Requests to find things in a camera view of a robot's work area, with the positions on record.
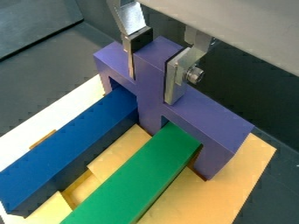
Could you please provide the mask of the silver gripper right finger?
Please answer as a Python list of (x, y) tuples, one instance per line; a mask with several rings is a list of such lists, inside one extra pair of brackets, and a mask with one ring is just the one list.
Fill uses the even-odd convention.
[(169, 105), (183, 97), (187, 84), (197, 84), (203, 78), (197, 62), (209, 50), (212, 36), (187, 25), (184, 41), (191, 47), (179, 51), (165, 64), (164, 101)]

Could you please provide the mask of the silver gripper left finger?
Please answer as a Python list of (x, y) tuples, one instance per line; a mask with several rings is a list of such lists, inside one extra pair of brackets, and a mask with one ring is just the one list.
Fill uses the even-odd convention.
[(153, 40), (153, 29), (145, 24), (141, 5), (136, 0), (107, 0), (107, 6), (121, 33), (129, 77), (133, 79), (136, 77), (133, 53)]

